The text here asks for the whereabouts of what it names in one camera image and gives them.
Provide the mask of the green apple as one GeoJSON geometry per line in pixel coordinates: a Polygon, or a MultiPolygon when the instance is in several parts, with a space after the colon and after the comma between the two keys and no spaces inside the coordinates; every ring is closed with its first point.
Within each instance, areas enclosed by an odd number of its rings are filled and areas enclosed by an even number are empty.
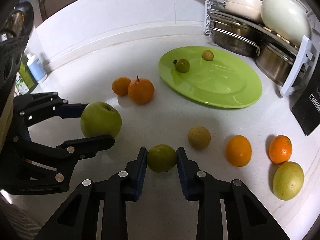
{"type": "Polygon", "coordinates": [[[92,102],[82,112],[80,128],[87,138],[111,135],[116,138],[122,126],[119,112],[105,102],[92,102]]]}

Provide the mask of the large orange mandarin with stem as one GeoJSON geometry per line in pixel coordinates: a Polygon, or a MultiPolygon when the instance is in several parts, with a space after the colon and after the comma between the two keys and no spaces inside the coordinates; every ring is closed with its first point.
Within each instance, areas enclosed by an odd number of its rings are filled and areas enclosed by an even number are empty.
{"type": "Polygon", "coordinates": [[[134,103],[143,105],[153,100],[155,88],[150,80],[137,76],[130,82],[127,94],[134,103]]]}

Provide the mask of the yellow-green pear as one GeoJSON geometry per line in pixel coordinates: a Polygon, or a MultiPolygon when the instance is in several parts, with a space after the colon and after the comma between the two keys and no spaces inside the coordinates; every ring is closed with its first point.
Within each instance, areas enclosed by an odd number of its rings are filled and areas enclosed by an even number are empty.
{"type": "Polygon", "coordinates": [[[291,200],[299,194],[304,183],[303,169],[298,163],[287,161],[281,164],[273,177],[273,193],[280,200],[291,200]]]}

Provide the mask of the small green lime with stem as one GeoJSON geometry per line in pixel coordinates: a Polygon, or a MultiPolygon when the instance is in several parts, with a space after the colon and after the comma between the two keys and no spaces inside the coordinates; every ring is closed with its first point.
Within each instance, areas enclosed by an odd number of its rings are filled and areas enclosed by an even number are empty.
{"type": "Polygon", "coordinates": [[[187,59],[174,60],[175,69],[180,73],[186,73],[190,69],[190,63],[187,59]]]}

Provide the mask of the small tan round fruit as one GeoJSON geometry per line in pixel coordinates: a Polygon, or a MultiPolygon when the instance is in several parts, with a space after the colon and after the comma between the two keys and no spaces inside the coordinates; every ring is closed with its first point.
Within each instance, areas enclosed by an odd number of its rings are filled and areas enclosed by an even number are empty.
{"type": "Polygon", "coordinates": [[[206,61],[213,61],[214,59],[214,53],[210,50],[205,50],[203,53],[202,53],[202,58],[206,61]]]}

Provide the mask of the small orange mandarin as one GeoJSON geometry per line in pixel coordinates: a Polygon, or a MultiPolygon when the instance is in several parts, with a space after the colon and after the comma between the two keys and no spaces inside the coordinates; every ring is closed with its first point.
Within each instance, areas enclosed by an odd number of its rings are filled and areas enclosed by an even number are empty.
{"type": "Polygon", "coordinates": [[[131,83],[131,79],[128,77],[119,77],[112,83],[112,90],[118,96],[125,96],[128,93],[128,87],[131,83]]]}

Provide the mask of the orange tangerine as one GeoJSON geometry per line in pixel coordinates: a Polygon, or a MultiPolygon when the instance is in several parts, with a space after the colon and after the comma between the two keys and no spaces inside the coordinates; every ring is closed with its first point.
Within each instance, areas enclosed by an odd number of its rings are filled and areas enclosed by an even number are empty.
{"type": "Polygon", "coordinates": [[[292,143],[289,137],[278,135],[273,138],[268,147],[268,156],[272,163],[282,164],[288,161],[292,154],[292,143]]]}

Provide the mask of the green plate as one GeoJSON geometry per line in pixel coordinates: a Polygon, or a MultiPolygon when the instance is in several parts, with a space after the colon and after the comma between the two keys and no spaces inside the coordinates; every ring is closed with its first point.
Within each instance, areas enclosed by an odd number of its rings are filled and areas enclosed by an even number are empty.
{"type": "Polygon", "coordinates": [[[218,107],[238,109],[256,103],[263,85],[254,69],[244,60],[214,47],[186,46],[165,53],[159,60],[162,80],[175,92],[193,101],[218,107]],[[206,61],[202,53],[210,50],[213,61],[206,61]],[[187,59],[190,69],[180,73],[174,60],[187,59]]]}

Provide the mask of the black knife block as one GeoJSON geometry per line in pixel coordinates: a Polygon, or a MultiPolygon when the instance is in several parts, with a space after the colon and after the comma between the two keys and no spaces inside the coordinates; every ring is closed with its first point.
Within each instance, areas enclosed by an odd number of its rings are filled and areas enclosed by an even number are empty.
{"type": "Polygon", "coordinates": [[[312,75],[306,89],[291,108],[306,136],[319,126],[319,73],[312,75]]]}

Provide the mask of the steel pot right under rack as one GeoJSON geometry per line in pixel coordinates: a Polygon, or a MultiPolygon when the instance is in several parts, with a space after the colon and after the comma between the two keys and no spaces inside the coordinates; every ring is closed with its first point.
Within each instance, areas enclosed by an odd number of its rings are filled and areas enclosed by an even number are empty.
{"type": "Polygon", "coordinates": [[[270,42],[261,46],[255,59],[257,67],[273,82],[283,86],[295,62],[295,58],[270,42]]]}

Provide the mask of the steel pot under rack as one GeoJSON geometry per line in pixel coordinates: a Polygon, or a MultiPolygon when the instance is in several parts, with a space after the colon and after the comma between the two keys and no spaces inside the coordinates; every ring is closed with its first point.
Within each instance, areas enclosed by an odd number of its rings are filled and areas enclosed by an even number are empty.
{"type": "Polygon", "coordinates": [[[295,62],[295,58],[270,42],[261,46],[255,59],[257,67],[273,82],[283,86],[295,62]]]}
{"type": "Polygon", "coordinates": [[[212,40],[218,46],[236,54],[257,57],[260,55],[261,32],[252,27],[240,24],[213,20],[210,23],[212,40]]]}

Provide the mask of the steel pot left under rack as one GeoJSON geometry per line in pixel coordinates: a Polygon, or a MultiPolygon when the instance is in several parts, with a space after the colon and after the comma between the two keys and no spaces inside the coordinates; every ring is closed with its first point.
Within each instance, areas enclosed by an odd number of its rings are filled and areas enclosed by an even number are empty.
{"type": "Polygon", "coordinates": [[[212,40],[218,46],[236,54],[257,57],[260,55],[261,32],[252,27],[240,24],[213,20],[210,23],[212,40]]]}

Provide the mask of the corner pot rack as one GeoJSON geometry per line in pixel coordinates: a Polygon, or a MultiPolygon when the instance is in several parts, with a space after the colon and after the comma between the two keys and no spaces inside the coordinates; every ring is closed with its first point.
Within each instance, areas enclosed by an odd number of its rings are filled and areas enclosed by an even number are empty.
{"type": "Polygon", "coordinates": [[[280,86],[280,94],[287,97],[299,90],[307,87],[312,74],[316,68],[316,61],[319,56],[319,51],[308,37],[303,37],[303,40],[298,50],[293,49],[283,41],[272,38],[267,31],[262,28],[262,25],[253,23],[244,18],[228,14],[219,10],[219,3],[212,0],[207,0],[204,6],[204,34],[212,38],[210,31],[210,23],[213,20],[222,20],[223,22],[240,23],[252,27],[256,31],[262,33],[263,38],[261,46],[265,42],[274,44],[279,49],[287,52],[295,58],[293,67],[283,84],[280,86]]]}

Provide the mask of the cream lower saucepan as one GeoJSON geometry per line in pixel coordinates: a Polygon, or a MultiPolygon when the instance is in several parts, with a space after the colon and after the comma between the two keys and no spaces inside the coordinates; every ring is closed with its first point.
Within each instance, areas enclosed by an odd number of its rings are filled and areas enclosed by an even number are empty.
{"type": "Polygon", "coordinates": [[[261,0],[223,0],[223,10],[253,22],[262,23],[261,0]]]}

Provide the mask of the white ceramic pot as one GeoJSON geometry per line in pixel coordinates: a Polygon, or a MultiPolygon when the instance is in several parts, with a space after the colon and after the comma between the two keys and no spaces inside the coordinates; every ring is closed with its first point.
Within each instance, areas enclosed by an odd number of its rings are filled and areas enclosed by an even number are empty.
{"type": "Polygon", "coordinates": [[[300,0],[263,0],[260,8],[264,25],[297,47],[311,37],[308,12],[300,0]]]}

